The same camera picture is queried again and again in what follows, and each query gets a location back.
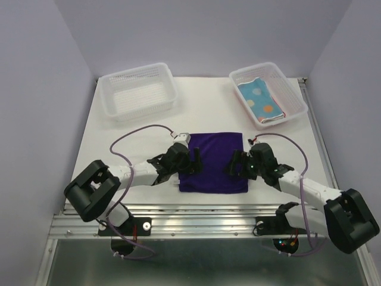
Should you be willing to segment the purple towel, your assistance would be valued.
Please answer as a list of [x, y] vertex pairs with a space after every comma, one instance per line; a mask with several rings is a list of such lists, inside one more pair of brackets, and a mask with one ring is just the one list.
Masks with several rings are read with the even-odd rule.
[[248, 180], [224, 172], [235, 150], [243, 150], [243, 135], [237, 132], [192, 133], [189, 151], [195, 160], [194, 149], [200, 151], [202, 170], [179, 175], [180, 192], [203, 194], [241, 194], [248, 192]]

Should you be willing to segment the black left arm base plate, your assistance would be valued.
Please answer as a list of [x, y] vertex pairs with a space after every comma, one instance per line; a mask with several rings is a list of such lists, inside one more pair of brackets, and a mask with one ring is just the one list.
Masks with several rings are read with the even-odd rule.
[[151, 235], [152, 218], [134, 216], [121, 226], [115, 226], [114, 228], [118, 233], [127, 237], [148, 237]]

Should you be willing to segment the blue dotted cartoon towel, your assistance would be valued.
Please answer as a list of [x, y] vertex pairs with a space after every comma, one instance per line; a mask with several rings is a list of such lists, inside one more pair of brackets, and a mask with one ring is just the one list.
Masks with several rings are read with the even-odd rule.
[[238, 90], [242, 94], [253, 115], [260, 123], [273, 122], [273, 101], [264, 80], [257, 77], [252, 81], [241, 83]]

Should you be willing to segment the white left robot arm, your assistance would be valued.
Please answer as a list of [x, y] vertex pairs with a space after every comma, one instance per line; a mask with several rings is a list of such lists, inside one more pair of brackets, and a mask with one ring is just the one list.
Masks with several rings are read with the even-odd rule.
[[120, 235], [132, 230], [132, 214], [113, 200], [121, 189], [156, 186], [173, 175], [193, 175], [202, 170], [199, 148], [189, 150], [174, 143], [166, 153], [134, 166], [107, 166], [102, 160], [91, 162], [64, 189], [66, 199], [84, 222], [104, 221]]

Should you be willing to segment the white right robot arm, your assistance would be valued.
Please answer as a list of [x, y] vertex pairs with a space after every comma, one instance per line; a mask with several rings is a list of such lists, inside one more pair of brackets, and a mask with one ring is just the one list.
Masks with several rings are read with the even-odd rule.
[[380, 233], [357, 190], [341, 191], [304, 178], [293, 167], [278, 163], [267, 143], [254, 144], [248, 152], [234, 150], [224, 171], [248, 180], [262, 178], [268, 186], [300, 200], [281, 204], [274, 216], [258, 217], [255, 235], [286, 235], [298, 229], [322, 235], [351, 254]]

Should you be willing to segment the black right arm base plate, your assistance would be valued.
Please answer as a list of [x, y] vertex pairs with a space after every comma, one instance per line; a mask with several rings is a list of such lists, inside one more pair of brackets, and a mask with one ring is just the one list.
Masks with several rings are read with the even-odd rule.
[[257, 216], [255, 221], [256, 224], [253, 228], [255, 236], [306, 234], [306, 230], [291, 227], [285, 219], [276, 216]]

